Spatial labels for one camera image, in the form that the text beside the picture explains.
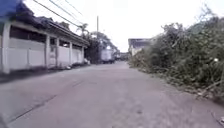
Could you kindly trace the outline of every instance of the sky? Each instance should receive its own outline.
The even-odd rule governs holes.
[[[128,38],[151,38],[163,32],[161,26],[173,22],[182,23],[185,27],[196,23],[204,4],[218,16],[224,16],[224,0],[67,0],[81,14],[66,0],[52,0],[72,13],[74,18],[49,0],[37,1],[77,25],[87,23],[90,32],[97,30],[99,16],[99,31],[105,33],[122,52],[128,50]],[[24,0],[24,3],[35,16],[64,21],[33,0]],[[70,25],[70,29],[79,33],[74,25]]]

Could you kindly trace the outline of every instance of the road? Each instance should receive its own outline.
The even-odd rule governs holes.
[[[9,128],[222,128],[224,109],[124,62],[0,86]]]

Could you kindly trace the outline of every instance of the distant building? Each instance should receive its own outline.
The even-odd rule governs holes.
[[[129,52],[133,56],[137,52],[141,51],[143,48],[149,46],[150,42],[151,42],[151,39],[149,38],[128,39]]]

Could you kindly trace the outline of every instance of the green vegetation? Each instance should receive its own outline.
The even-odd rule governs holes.
[[[224,18],[209,9],[205,14],[206,19],[187,29],[178,23],[165,25],[153,46],[130,58],[130,66],[162,74],[178,87],[205,97],[223,99]]]

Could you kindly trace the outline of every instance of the utility pole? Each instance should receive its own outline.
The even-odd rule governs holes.
[[[98,39],[98,32],[99,32],[99,16],[97,16],[97,34],[96,34],[96,38]]]

